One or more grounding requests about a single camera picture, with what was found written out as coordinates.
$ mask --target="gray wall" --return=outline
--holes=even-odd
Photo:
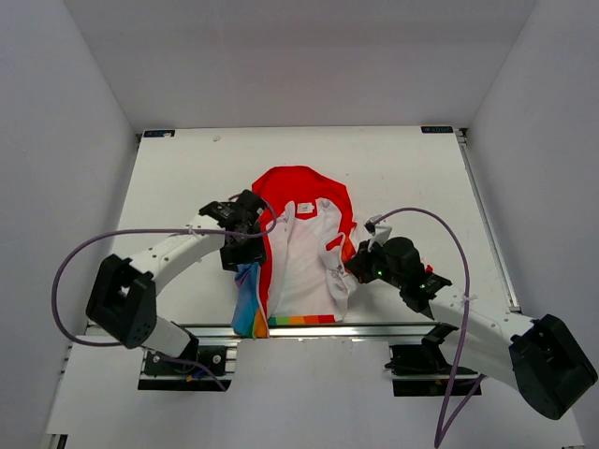
[[[524,311],[562,317],[599,369],[599,3],[539,2],[470,132]],[[599,387],[575,408],[599,448]]]
[[[470,123],[533,0],[66,0],[134,128]]]
[[[135,140],[60,0],[3,2],[0,42],[0,445],[29,449],[66,353],[51,320],[53,271],[78,242],[115,226]],[[81,330],[102,250],[66,274],[71,329]]]

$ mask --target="clothing tag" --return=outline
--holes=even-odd
[[[299,203],[298,204],[298,214],[312,213],[313,210],[314,210],[314,204],[312,204],[312,203]]]

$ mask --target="wire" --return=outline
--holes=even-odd
[[[449,233],[449,235],[453,239],[454,243],[456,244],[456,247],[458,248],[458,252],[460,253],[461,262],[464,267],[464,277],[465,277],[464,315],[461,319],[460,338],[458,340],[456,355],[453,359],[453,365],[451,366],[451,371],[449,373],[449,381],[447,382],[447,389],[446,389],[446,393],[443,397],[443,404],[441,405],[441,411],[439,412],[439,420],[437,422],[437,429],[435,431],[435,436],[434,436],[434,447],[435,447],[435,449],[438,449],[439,446],[441,445],[441,443],[443,442],[443,438],[445,437],[447,431],[449,430],[449,427],[454,422],[454,420],[460,413],[461,409],[464,408],[466,403],[470,400],[470,398],[474,395],[474,393],[480,386],[483,379],[485,379],[484,375],[480,375],[476,378],[476,381],[473,384],[470,391],[468,392],[468,394],[464,397],[464,399],[461,400],[460,405],[458,405],[456,410],[454,410],[454,412],[451,414],[451,416],[449,416],[449,419],[447,419],[447,422],[444,424],[444,421],[446,419],[447,408],[449,406],[449,399],[451,398],[451,392],[453,390],[453,385],[456,381],[456,374],[458,373],[458,365],[460,363],[461,351],[462,351],[462,349],[464,347],[464,343],[466,341],[466,327],[468,325],[468,314],[470,312],[470,300],[468,299],[468,297],[470,296],[470,268],[468,266],[468,260],[466,259],[466,254],[465,254],[463,248],[461,247],[460,241],[458,240],[456,233],[453,232],[453,230],[451,229],[449,224],[447,224],[446,221],[443,220],[436,213],[433,213],[429,210],[421,209],[421,208],[399,208],[399,209],[392,210],[391,212],[388,212],[385,215],[382,215],[381,217],[374,220],[372,223],[373,223],[373,225],[378,225],[379,223],[381,223],[383,220],[390,217],[391,215],[394,215],[394,214],[400,213],[400,212],[424,213],[425,215],[429,215],[430,217],[434,218],[437,222],[439,222],[446,229],[446,231]]]
[[[224,229],[195,229],[193,232],[194,232],[194,234],[198,234],[198,235],[202,235],[202,236],[210,235],[210,234],[219,234],[219,235],[231,236],[231,237],[243,237],[243,238],[247,238],[247,239],[258,239],[258,238],[264,237],[267,234],[269,234],[270,232],[272,232],[272,230],[277,225],[276,212],[274,211],[272,206],[267,201],[264,201],[264,202],[266,203],[267,209],[270,211],[270,214],[272,216],[272,225],[265,231],[259,232],[257,234],[244,234],[242,232],[226,231]],[[109,239],[111,237],[116,237],[116,236],[134,235],[134,234],[170,234],[170,235],[177,234],[177,235],[181,235],[181,234],[189,234],[190,232],[191,231],[190,231],[189,227],[186,227],[184,229],[180,229],[180,228],[120,229],[117,231],[110,231],[110,232],[106,232],[104,234],[100,234],[98,236],[87,239],[86,241],[81,243],[79,246],[77,246],[77,248],[75,248],[73,251],[71,251],[65,257],[65,260],[63,260],[63,262],[60,264],[60,266],[56,270],[56,274],[54,275],[54,280],[52,282],[51,309],[52,309],[52,317],[54,318],[54,323],[58,327],[58,330],[60,330],[61,333],[65,337],[67,337],[69,340],[73,341],[74,343],[81,344],[83,346],[92,346],[95,348],[108,348],[108,347],[114,347],[114,346],[121,346],[121,343],[118,341],[100,342],[100,341],[82,340],[82,339],[76,337],[75,335],[73,335],[71,332],[69,332],[68,329],[65,327],[65,325],[63,324],[63,321],[60,318],[60,313],[58,311],[58,285],[60,283],[61,277],[63,276],[63,273],[65,272],[66,266],[83,249],[85,249],[88,246],[90,246],[91,244],[96,243],[97,241],[100,241],[103,239]],[[225,390],[223,385],[218,381],[218,379],[216,379],[216,376],[214,376],[214,374],[212,374],[212,372],[208,368],[204,367],[203,365],[199,364],[198,362],[192,362],[190,360],[182,360],[182,359],[173,358],[168,355],[162,355],[162,354],[160,354],[160,356],[162,356],[165,360],[168,358],[168,361],[170,361],[172,363],[179,363],[179,364],[184,364],[184,365],[194,365],[194,366],[197,366],[198,368],[203,369],[206,372],[206,374],[211,376],[219,384],[219,386],[223,390]]]

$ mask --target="white table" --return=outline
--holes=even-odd
[[[456,137],[423,135],[418,127],[177,130],[173,138],[144,138],[120,227],[185,225],[199,207],[248,188],[277,165],[307,165],[343,182],[364,216],[401,206],[438,213],[462,241],[472,292],[507,309]],[[440,225],[415,213],[390,222],[394,235],[412,239],[436,272],[463,286],[458,253]],[[161,238],[120,238],[114,252],[136,253]],[[169,285],[158,310],[179,323],[228,324],[236,294],[216,253]],[[424,320],[395,289],[377,282],[350,298],[345,318]],[[225,394],[138,391],[140,351],[76,346],[48,431],[68,434],[66,449],[432,447],[441,399],[393,397],[382,370],[384,341],[245,340],[237,358]],[[490,380],[444,448],[576,444],[581,439],[571,413],[548,421],[516,391]]]

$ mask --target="purple cable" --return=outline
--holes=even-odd
[[[266,203],[266,206],[269,209],[272,217],[276,217],[277,216],[276,212],[274,211],[272,206],[266,201],[265,201],[265,203]],[[224,236],[245,237],[247,239],[258,239],[258,238],[264,237],[267,234],[269,234],[270,232],[272,232],[272,230],[274,229],[275,226],[276,226],[276,220],[272,220],[272,225],[266,231],[259,232],[257,234],[244,234],[242,232],[225,231],[223,229],[196,229],[196,230],[193,230],[193,233],[198,234],[198,235],[221,234]],[[100,234],[99,236],[92,237],[91,239],[87,239],[86,241],[81,243],[77,248],[75,248],[73,251],[71,251],[65,257],[65,260],[63,260],[63,262],[60,264],[60,266],[56,270],[56,274],[54,275],[54,281],[52,282],[52,290],[51,290],[52,317],[54,318],[54,323],[56,323],[58,330],[60,330],[61,333],[65,337],[67,337],[69,340],[71,340],[77,344],[82,344],[84,346],[92,346],[95,348],[108,348],[108,347],[113,347],[113,346],[121,346],[121,343],[119,343],[117,341],[115,341],[115,342],[98,342],[98,341],[87,341],[87,340],[79,339],[78,337],[76,337],[75,335],[71,334],[68,331],[68,329],[65,327],[65,325],[63,324],[63,321],[60,318],[60,313],[58,311],[58,284],[60,282],[61,277],[63,276],[66,266],[73,259],[73,257],[75,257],[78,253],[81,252],[81,250],[87,248],[88,246],[90,246],[93,243],[96,243],[97,241],[100,241],[103,239],[109,239],[110,237],[116,237],[116,236],[124,236],[124,235],[132,235],[132,234],[189,234],[191,232],[192,231],[190,230],[189,227],[186,227],[184,229],[180,229],[180,228],[120,229],[117,231],[110,231],[110,232],[106,232],[104,234]],[[171,361],[173,363],[183,363],[184,365],[195,365],[197,363],[197,362],[192,363],[192,362],[189,362],[188,360],[181,360],[178,358],[172,358],[172,357],[168,357],[168,358],[169,358],[169,361]],[[216,376],[214,376],[214,374],[212,374],[212,372],[209,369],[207,369],[206,367],[203,367],[203,366],[201,366],[199,368],[204,369],[206,374],[208,374],[214,380],[217,381]],[[223,385],[220,382],[217,381],[217,383],[223,390],[225,390],[225,388],[223,387]]]
[[[446,229],[446,231],[449,233],[449,235],[451,236],[453,241],[456,243],[456,246],[458,247],[458,251],[460,252],[461,262],[464,266],[464,276],[465,276],[464,296],[466,298],[468,298],[468,296],[470,295],[470,268],[468,267],[468,260],[466,259],[466,254],[465,254],[463,248],[461,247],[458,237],[456,236],[455,232],[453,232],[451,227],[449,227],[449,224],[447,224],[446,221],[443,220],[439,215],[437,215],[436,213],[433,213],[429,210],[420,209],[420,208],[399,208],[399,209],[392,210],[391,212],[388,212],[385,215],[382,215],[381,217],[377,218],[376,220],[373,221],[373,225],[378,225],[380,222],[382,222],[386,218],[388,218],[391,215],[394,215],[396,213],[399,213],[399,212],[424,213],[425,215],[429,215],[430,217],[434,218],[437,222],[439,222]],[[439,421],[437,422],[437,429],[435,431],[435,437],[434,437],[435,449],[438,449],[438,447],[441,445],[441,443],[443,442],[443,438],[445,437],[447,431],[449,430],[449,426],[451,426],[451,424],[454,422],[454,420],[458,416],[458,413],[460,413],[461,409],[464,408],[464,405],[466,405],[466,403],[470,400],[470,398],[473,396],[475,391],[480,386],[480,383],[485,378],[484,375],[480,375],[476,378],[474,385],[472,386],[472,388],[470,389],[470,391],[468,392],[466,397],[461,400],[460,405],[458,405],[456,410],[454,410],[454,412],[451,414],[451,416],[449,416],[449,419],[447,419],[447,422],[444,425],[444,421],[446,419],[447,408],[449,406],[449,399],[451,398],[451,392],[453,390],[453,385],[456,381],[456,374],[458,373],[458,365],[460,363],[461,350],[463,349],[464,342],[466,340],[466,327],[468,325],[469,312],[470,312],[470,301],[468,299],[466,299],[464,301],[464,315],[461,320],[460,338],[458,340],[458,346],[456,348],[456,356],[454,357],[453,365],[452,365],[451,371],[449,373],[449,380],[447,382],[446,393],[445,393],[445,396],[443,397],[443,404],[441,406],[441,411],[439,412]]]

